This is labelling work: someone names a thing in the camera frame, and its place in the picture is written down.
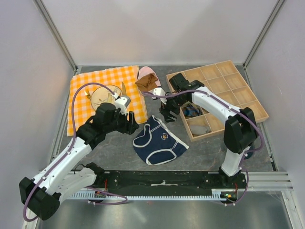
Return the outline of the navy blue white-trimmed underwear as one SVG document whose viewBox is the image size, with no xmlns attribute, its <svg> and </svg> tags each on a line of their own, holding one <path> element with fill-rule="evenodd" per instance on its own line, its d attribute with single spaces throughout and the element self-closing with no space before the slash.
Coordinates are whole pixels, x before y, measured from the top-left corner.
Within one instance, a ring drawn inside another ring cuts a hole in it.
<svg viewBox="0 0 305 229">
<path fill-rule="evenodd" d="M 154 115 L 147 120 L 132 144 L 139 158 L 149 166 L 169 163 L 189 149 Z"/>
</svg>

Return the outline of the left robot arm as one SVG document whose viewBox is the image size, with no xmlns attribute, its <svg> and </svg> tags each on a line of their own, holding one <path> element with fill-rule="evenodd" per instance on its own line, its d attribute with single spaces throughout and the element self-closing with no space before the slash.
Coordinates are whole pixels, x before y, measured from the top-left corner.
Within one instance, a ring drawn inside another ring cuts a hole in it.
<svg viewBox="0 0 305 229">
<path fill-rule="evenodd" d="M 65 177 L 108 133 L 117 131 L 131 135 L 139 128 L 133 111 L 126 114 L 121 111 L 114 104 L 102 103 L 53 162 L 34 178 L 24 177 L 19 182 L 24 211 L 30 209 L 41 220 L 47 220 L 68 196 L 86 186 L 104 184 L 102 169 L 95 164 L 86 166 L 80 175 Z"/>
</svg>

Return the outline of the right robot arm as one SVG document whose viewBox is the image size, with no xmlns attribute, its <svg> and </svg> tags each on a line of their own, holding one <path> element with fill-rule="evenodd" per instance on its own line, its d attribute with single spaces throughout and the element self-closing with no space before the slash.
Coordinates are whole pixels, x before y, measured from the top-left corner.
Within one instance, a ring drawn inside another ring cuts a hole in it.
<svg viewBox="0 0 305 229">
<path fill-rule="evenodd" d="M 251 108 L 244 109 L 230 104 L 212 93 L 202 82 L 189 82 L 182 74 L 169 80 L 173 93 L 166 93 L 161 87 L 153 89 L 154 96 L 161 100 L 159 112 L 165 122 L 176 121 L 181 107 L 192 103 L 208 111 L 224 125 L 224 144 L 227 148 L 224 162 L 218 176 L 222 187 L 228 188 L 235 183 L 235 175 L 241 170 L 241 162 L 253 142 L 259 136 L 254 112 Z"/>
</svg>

